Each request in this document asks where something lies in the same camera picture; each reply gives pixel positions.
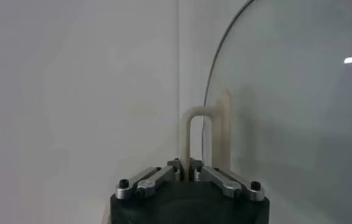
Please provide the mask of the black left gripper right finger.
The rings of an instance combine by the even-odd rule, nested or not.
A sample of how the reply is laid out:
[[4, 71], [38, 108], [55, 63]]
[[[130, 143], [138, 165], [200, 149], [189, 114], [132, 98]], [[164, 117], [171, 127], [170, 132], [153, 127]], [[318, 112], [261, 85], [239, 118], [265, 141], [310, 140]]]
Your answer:
[[206, 181], [218, 187], [230, 198], [245, 197], [249, 201], [263, 201], [265, 191], [259, 181], [249, 181], [231, 170], [205, 166], [200, 160], [190, 160], [190, 175], [193, 181]]

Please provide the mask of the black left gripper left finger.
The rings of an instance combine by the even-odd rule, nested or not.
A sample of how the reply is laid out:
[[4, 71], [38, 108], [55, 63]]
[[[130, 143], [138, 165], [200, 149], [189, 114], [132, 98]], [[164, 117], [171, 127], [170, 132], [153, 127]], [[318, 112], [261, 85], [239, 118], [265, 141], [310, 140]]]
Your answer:
[[115, 188], [115, 197], [129, 200], [133, 197], [154, 196], [157, 189], [167, 181], [181, 181], [184, 170], [178, 158], [168, 161], [164, 167], [148, 167], [131, 178], [121, 179]]

